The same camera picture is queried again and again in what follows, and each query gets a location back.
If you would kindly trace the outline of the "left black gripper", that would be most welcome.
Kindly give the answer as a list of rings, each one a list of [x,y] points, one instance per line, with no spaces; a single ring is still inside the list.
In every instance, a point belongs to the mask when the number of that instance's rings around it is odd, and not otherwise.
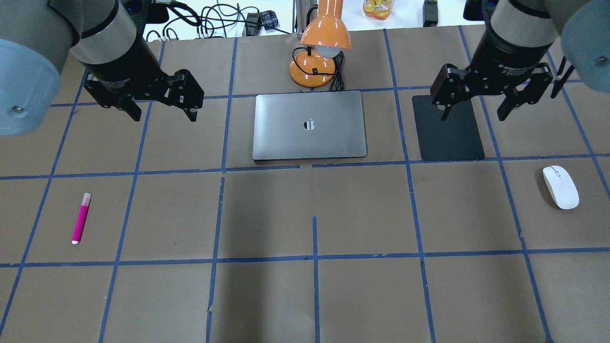
[[[134,99],[155,100],[183,110],[192,123],[196,122],[204,100],[201,85],[186,69],[166,74],[142,37],[129,48],[120,48],[119,56],[111,61],[91,61],[78,46],[71,52],[92,76],[83,86],[101,107],[115,107],[138,122],[142,110]]]

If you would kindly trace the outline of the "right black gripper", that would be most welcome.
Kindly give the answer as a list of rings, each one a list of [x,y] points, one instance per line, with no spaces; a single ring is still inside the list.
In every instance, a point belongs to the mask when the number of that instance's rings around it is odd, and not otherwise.
[[[433,104],[444,107],[441,120],[451,109],[472,96],[505,95],[497,109],[504,121],[513,109],[523,104],[536,104],[550,85],[553,74],[542,62],[551,44],[527,47],[505,41],[493,31],[485,31],[473,53],[470,65],[460,69],[444,64],[433,85]]]

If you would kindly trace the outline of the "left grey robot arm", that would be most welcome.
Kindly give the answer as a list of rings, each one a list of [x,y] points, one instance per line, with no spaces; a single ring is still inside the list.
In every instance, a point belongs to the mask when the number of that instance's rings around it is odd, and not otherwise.
[[[194,122],[204,91],[192,73],[166,74],[143,37],[176,0],[3,0],[0,24],[0,132],[36,130],[60,89],[68,56],[87,71],[85,90],[104,108],[134,121],[137,101],[182,109]]]

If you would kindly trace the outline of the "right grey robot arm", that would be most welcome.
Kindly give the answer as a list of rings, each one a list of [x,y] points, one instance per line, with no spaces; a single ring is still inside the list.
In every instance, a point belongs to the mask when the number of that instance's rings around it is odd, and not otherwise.
[[[452,107],[475,96],[504,95],[497,110],[536,104],[552,85],[555,98],[576,71],[589,88],[608,92],[607,0],[467,0],[463,18],[484,21],[485,31],[464,69],[445,64],[431,87],[433,104]]]

